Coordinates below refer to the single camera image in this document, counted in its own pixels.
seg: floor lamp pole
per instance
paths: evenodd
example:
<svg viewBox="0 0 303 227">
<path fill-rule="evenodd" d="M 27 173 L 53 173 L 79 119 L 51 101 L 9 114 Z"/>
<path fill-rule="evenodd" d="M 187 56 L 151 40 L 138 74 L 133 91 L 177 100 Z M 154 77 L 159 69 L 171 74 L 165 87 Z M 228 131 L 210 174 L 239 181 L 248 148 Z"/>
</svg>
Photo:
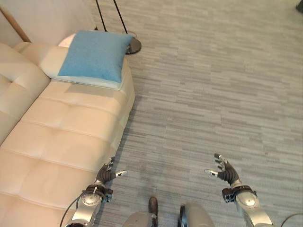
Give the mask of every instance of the floor lamp pole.
<svg viewBox="0 0 303 227">
<path fill-rule="evenodd" d="M 119 17 L 120 17 L 120 20 L 122 22 L 122 25 L 123 25 L 123 28 L 125 30 L 125 33 L 128 34 L 127 32 L 127 29 L 125 27 L 125 24 L 124 24 L 124 21 L 122 19 L 122 16 L 121 16 L 121 13 L 120 13 L 120 10 L 119 10 L 119 7 L 116 3 L 116 0 L 113 0 L 114 1 L 114 4 L 115 4 L 115 7 L 117 9 L 117 12 L 119 14 Z M 107 32 L 106 30 L 106 27 L 105 27 L 105 24 L 104 24 L 104 21 L 103 21 L 103 17 L 102 17 L 102 14 L 101 14 L 101 9 L 100 9 L 100 6 L 99 6 L 99 3 L 98 3 L 98 0 L 96 0 L 96 4 L 97 4 L 97 7 L 98 7 L 98 10 L 99 10 L 99 14 L 100 14 L 100 17 L 101 17 L 101 20 L 102 20 L 102 24 L 103 24 L 103 27 L 104 27 L 104 31 Z M 139 40 L 137 40 L 135 37 L 132 38 L 131 40 L 131 43 L 129 44 L 129 46 L 127 47 L 127 50 L 126 50 L 126 54 L 134 54 L 134 53 L 137 53 L 141 50 L 141 42 Z"/>
</svg>

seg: wooden trim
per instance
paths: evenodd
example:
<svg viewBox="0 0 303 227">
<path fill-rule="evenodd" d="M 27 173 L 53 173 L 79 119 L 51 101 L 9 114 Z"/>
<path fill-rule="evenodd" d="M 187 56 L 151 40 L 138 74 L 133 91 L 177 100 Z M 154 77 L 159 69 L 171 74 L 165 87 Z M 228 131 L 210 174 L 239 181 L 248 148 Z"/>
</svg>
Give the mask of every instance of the wooden trim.
<svg viewBox="0 0 303 227">
<path fill-rule="evenodd" d="M 8 20 L 8 22 L 10 23 L 10 25 L 14 28 L 14 30 L 18 33 L 18 35 L 20 36 L 20 38 L 24 42 L 31 43 L 29 37 L 25 34 L 25 32 L 19 26 L 18 22 L 14 19 L 14 17 L 10 14 L 10 12 L 8 12 L 1 4 L 0 4 L 0 11 L 4 15 L 4 17 L 6 18 L 6 20 Z"/>
</svg>

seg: cream leather sofa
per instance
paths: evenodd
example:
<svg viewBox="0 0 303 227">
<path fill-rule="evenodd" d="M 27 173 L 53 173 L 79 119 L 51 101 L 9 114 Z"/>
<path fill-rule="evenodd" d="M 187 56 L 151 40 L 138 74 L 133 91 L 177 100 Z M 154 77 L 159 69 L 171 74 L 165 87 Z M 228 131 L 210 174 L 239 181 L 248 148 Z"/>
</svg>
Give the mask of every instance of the cream leather sofa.
<svg viewBox="0 0 303 227">
<path fill-rule="evenodd" d="M 66 53 L 0 44 L 1 227 L 58 227 L 119 146 L 134 103 L 127 61 L 112 90 L 50 79 Z"/>
</svg>

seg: blue pillow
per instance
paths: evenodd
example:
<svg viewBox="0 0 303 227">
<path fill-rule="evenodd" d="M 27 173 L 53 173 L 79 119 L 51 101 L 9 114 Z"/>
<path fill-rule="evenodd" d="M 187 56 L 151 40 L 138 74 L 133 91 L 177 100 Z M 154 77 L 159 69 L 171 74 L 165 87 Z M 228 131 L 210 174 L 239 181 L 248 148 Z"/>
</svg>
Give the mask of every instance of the blue pillow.
<svg viewBox="0 0 303 227">
<path fill-rule="evenodd" d="M 79 31 L 58 75 L 93 77 L 121 83 L 123 59 L 131 39 L 131 35 Z"/>
</svg>

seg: robotic arm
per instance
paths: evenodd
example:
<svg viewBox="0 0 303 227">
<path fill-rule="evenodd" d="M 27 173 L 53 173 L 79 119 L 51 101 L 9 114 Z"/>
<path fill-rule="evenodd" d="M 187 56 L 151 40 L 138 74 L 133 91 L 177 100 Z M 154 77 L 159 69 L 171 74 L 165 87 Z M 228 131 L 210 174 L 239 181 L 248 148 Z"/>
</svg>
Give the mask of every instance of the robotic arm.
<svg viewBox="0 0 303 227">
<path fill-rule="evenodd" d="M 265 211 L 261 209 L 256 191 L 243 185 L 232 165 L 219 154 L 214 155 L 220 172 L 206 169 L 210 176 L 218 177 L 230 184 L 222 190 L 225 202 L 235 202 L 238 212 L 244 217 L 247 227 L 276 227 Z"/>
<path fill-rule="evenodd" d="M 101 203 L 104 201 L 110 202 L 113 191 L 111 189 L 104 188 L 106 182 L 109 182 L 118 176 L 127 174 L 127 171 L 117 173 L 111 172 L 114 160 L 115 157 L 110 158 L 109 163 L 104 164 L 101 167 L 94 183 L 89 185 L 86 190 L 82 191 L 81 195 L 75 200 L 77 202 L 76 211 L 65 227 L 91 227 L 95 221 L 96 214 L 100 209 Z M 60 227 L 62 226 L 64 216 L 61 220 Z"/>
</svg>

